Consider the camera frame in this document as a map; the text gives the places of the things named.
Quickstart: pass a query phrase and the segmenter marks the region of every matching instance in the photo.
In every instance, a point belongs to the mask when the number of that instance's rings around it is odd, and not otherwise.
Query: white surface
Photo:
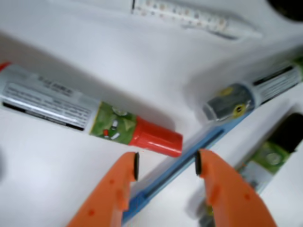
[[[188,107],[192,96],[199,94],[200,101],[246,73],[276,61],[260,59],[303,42],[303,25],[282,19],[264,0],[193,1],[241,14],[266,36],[260,41],[233,43],[207,33],[91,7],[67,9],[43,0],[2,0],[1,58],[176,129],[189,141],[201,130]],[[302,87],[294,90],[298,92],[294,97],[302,97]],[[274,104],[263,106],[242,125],[257,127],[258,118],[274,114],[269,112]],[[134,150],[15,113],[0,113],[0,147],[5,164],[0,185],[1,226],[64,226],[105,170],[122,153]],[[248,129],[239,126],[214,150],[225,158],[224,154],[230,154],[230,160],[235,161],[241,152],[237,150],[238,142],[249,136]],[[142,152],[140,178],[165,159]],[[288,165],[290,172],[286,175],[296,177],[294,171],[300,167]],[[287,187],[286,179],[278,180],[279,175],[268,189],[279,188],[272,186],[276,183],[283,184],[283,191],[270,195],[266,194],[268,190],[264,192],[268,207],[282,227],[303,223],[299,210],[284,207],[290,203],[303,210],[294,199],[302,196],[303,183],[292,177],[287,180],[298,182],[296,194]],[[201,185],[191,166],[129,225],[196,226],[197,221],[189,218],[185,208]],[[287,202],[278,200],[281,192],[292,196]]]

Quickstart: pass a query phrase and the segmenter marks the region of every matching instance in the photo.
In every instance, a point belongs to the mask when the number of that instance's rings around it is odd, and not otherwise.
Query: black stripe
[[[264,78],[262,78],[262,79],[260,79],[260,80],[255,81],[255,82],[253,83],[253,85],[254,85],[254,86],[260,85],[260,84],[262,84],[262,83],[264,83],[264,82],[266,82],[266,81],[269,81],[269,80],[271,80],[271,79],[273,79],[273,78],[275,78],[275,77],[278,77],[278,76],[280,76],[281,74],[286,73],[286,72],[288,72],[288,71],[290,71],[290,70],[293,70],[293,69],[294,69],[293,66],[288,66],[287,68],[285,68],[285,69],[283,69],[283,70],[280,70],[280,71],[278,71],[278,72],[275,72],[274,74],[271,74],[271,75],[269,75],[269,76],[267,76],[267,77],[264,77]]]
[[[133,0],[133,5],[132,5],[132,9],[134,10],[134,5],[136,3],[136,0]]]
[[[65,123],[65,122],[59,121],[57,119],[54,119],[54,118],[51,118],[51,117],[48,117],[48,116],[45,116],[45,115],[42,115],[42,114],[35,113],[35,112],[32,112],[32,111],[20,108],[20,107],[15,106],[15,105],[11,105],[11,104],[8,104],[8,103],[2,103],[2,105],[7,107],[7,108],[10,108],[12,110],[16,110],[16,111],[21,112],[21,113],[25,113],[25,114],[28,114],[28,115],[31,115],[31,116],[34,116],[34,117],[38,117],[40,119],[44,119],[44,120],[47,120],[49,122],[53,122],[53,123],[56,123],[56,124],[59,124],[59,125],[63,125],[63,126],[66,126],[66,127],[72,128],[72,129],[84,131],[84,128],[81,128],[79,126],[72,125],[72,124],[69,124],[69,123]]]

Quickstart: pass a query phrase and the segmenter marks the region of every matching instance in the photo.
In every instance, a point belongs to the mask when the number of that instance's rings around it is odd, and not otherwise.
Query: green label
[[[129,144],[137,125],[137,116],[102,102],[90,134]]]
[[[257,152],[251,157],[255,161],[272,174],[284,165],[290,154],[274,143],[265,142]]]

